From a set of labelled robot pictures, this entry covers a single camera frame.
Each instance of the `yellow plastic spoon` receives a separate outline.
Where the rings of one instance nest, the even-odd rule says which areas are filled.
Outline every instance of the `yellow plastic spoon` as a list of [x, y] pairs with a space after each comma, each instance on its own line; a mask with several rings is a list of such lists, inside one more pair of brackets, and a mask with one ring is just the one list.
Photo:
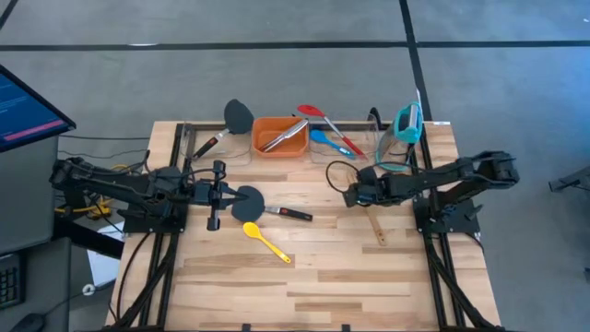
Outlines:
[[280, 249], [276, 248], [272, 243], [267, 241], [262, 236], [262, 234], [260, 233], [260, 229], [258, 228], [258, 226], [256, 226], [255, 223], [245, 222], [243, 224], [243, 232], [245, 232], [246, 235], [248, 235], [249, 237], [251, 237], [253, 239], [258, 239], [258, 240], [262, 241], [262, 243], [266, 244], [266, 246], [269, 247], [270, 250], [273, 251], [273, 253], [277, 254], [277, 256], [279, 256], [282, 260], [284, 260], [285, 263], [291, 262], [291, 259], [287, 255], [283, 254], [283, 252], [280, 251]]

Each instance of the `orange plastic container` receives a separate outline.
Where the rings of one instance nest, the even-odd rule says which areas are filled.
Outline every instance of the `orange plastic container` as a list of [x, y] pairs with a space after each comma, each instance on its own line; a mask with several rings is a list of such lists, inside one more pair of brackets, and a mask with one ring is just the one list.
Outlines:
[[299, 116], [263, 117], [254, 120], [252, 126], [252, 148], [265, 158], [288, 158], [303, 155], [310, 142], [309, 128], [306, 125], [299, 133], [280, 142], [268, 152], [262, 147], [303, 120]]

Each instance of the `utensil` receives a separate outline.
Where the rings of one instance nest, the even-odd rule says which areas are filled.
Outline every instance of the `utensil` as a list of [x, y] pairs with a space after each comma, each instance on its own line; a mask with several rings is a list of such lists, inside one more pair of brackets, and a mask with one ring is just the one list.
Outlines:
[[243, 232], [245, 232], [246, 235], [248, 235], [249, 237], [251, 237], [253, 239], [258, 239], [258, 240], [262, 241], [262, 243], [266, 244], [266, 246], [268, 248], [270, 248], [270, 250], [272, 250], [273, 253], [275, 253], [277, 256], [279, 256], [280, 259], [285, 261], [285, 263], [291, 262], [291, 259], [287, 255], [285, 255], [282, 251], [280, 251], [280, 249], [276, 248], [272, 243], [267, 241], [262, 236], [262, 234], [260, 233], [260, 229], [258, 229], [258, 226], [256, 226], [255, 223], [253, 223], [253, 222], [244, 223], [243, 224]]
[[277, 136], [277, 138], [271, 140], [270, 142], [268, 142], [264, 146], [262, 146], [262, 151], [263, 152], [270, 151], [272, 148], [274, 148], [278, 144], [280, 144], [280, 142], [284, 141], [285, 139], [291, 138], [291, 137], [293, 137], [293, 135], [299, 133], [308, 123], [309, 123], [309, 121], [307, 119], [299, 121], [294, 126], [289, 128], [286, 132]]
[[231, 206], [231, 215], [239, 221], [256, 221], [263, 212], [275, 213], [280, 216], [294, 219], [312, 221], [313, 215], [303, 213], [286, 207], [265, 207], [265, 198], [258, 189], [250, 185], [243, 185], [238, 188], [240, 195], [248, 196], [247, 199], [234, 203]]
[[325, 116], [325, 114], [318, 110], [315, 106], [312, 105], [300, 105], [297, 110], [299, 110], [299, 112], [306, 114], [306, 115], [310, 115], [310, 116], [320, 116], [321, 118], [324, 119], [324, 121], [332, 128], [332, 130], [334, 130], [336, 132], [336, 134], [338, 136], [340, 136], [340, 138], [342, 138], [342, 140], [344, 141], [344, 143], [346, 143], [350, 148], [352, 148], [352, 150], [358, 154], [359, 156], [362, 156], [363, 158], [365, 157], [365, 154], [362, 153], [362, 151], [360, 150], [360, 148], [357, 148], [357, 146], [354, 145], [354, 143], [352, 143], [350, 141], [350, 139], [348, 139], [348, 137], [344, 136], [344, 134], [342, 134], [338, 128], [336, 128], [336, 126], [332, 123], [332, 121], [330, 121], [330, 119], [327, 118], [327, 116]]
[[325, 136], [323, 131], [312, 130], [312, 132], [310, 133], [310, 138], [317, 143], [327, 144], [328, 146], [334, 148], [336, 151], [345, 155], [347, 158], [354, 160], [354, 154], [352, 152], [332, 142], [330, 139], [328, 139], [328, 137]]
[[252, 124], [254, 123], [254, 116], [252, 115], [252, 112], [250, 112], [246, 105], [235, 99], [231, 100], [227, 105], [225, 105], [223, 118], [225, 119], [226, 128], [211, 137], [211, 139], [209, 139], [201, 148], [199, 148], [197, 152], [195, 152], [193, 158], [202, 157], [227, 134], [246, 134], [252, 130]]

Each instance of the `metal tongs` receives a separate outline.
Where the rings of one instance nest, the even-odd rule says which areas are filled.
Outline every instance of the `metal tongs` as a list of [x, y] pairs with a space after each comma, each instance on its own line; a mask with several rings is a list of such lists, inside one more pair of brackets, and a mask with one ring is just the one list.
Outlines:
[[263, 152], [270, 151], [272, 148], [276, 147], [280, 142], [284, 141], [285, 139], [291, 138], [295, 134], [299, 133], [303, 128], [305, 128], [305, 126], [308, 123], [309, 123], [309, 120], [307, 120], [307, 119], [299, 121], [297, 124], [295, 124], [294, 126], [289, 128], [289, 130], [287, 130], [283, 134], [277, 136], [277, 138], [271, 140], [270, 142], [266, 143], [262, 147], [262, 151]]

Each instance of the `red handle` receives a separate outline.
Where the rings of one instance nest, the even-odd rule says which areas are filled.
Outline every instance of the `red handle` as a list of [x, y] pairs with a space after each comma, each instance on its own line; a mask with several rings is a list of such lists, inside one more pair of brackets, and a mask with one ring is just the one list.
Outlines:
[[360, 148], [357, 148], [357, 146], [356, 146], [356, 145], [354, 145], [354, 143], [352, 143], [352, 142], [350, 141], [350, 139], [348, 139], [348, 137], [342, 137], [342, 140], [343, 140], [343, 141], [344, 141], [344, 143], [346, 143], [346, 144], [347, 144], [347, 145], [348, 145], [350, 148], [352, 148], [352, 150], [353, 150], [353, 151], [354, 151], [356, 154], [358, 154], [359, 156], [362, 156], [362, 157], [364, 157], [364, 156], [365, 156], [365, 154], [364, 154], [364, 153], [362, 153], [362, 151], [360, 150]]

